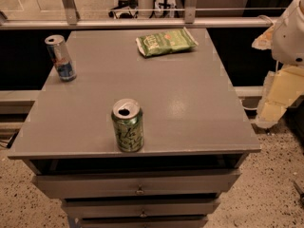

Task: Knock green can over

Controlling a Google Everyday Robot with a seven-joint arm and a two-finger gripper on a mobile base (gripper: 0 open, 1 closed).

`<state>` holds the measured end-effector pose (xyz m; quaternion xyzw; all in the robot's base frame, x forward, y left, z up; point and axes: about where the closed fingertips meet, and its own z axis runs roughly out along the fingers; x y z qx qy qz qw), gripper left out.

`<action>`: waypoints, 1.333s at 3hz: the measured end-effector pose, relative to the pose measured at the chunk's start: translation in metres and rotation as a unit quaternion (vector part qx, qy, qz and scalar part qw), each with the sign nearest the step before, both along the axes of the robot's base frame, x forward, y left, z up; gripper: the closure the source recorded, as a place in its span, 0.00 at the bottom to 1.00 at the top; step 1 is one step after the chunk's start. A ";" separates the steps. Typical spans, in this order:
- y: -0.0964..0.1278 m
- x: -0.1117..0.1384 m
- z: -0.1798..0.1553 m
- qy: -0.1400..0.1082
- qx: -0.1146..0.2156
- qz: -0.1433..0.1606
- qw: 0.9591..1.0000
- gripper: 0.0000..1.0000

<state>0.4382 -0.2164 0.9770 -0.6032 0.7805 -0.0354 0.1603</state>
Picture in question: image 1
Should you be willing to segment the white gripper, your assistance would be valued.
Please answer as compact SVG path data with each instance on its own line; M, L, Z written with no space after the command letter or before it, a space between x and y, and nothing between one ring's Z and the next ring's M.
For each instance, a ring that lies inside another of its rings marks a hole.
M280 18L254 40L252 47L272 49L273 58L285 64L277 72L268 72L256 110L256 125L271 128L304 93L303 16L291 14Z

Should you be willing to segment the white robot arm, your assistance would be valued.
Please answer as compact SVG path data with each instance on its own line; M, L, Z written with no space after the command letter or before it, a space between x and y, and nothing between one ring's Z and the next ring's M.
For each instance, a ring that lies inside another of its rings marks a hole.
M304 93L304 0L293 0L252 47L269 49L276 62L264 79L255 119L258 127L271 128Z

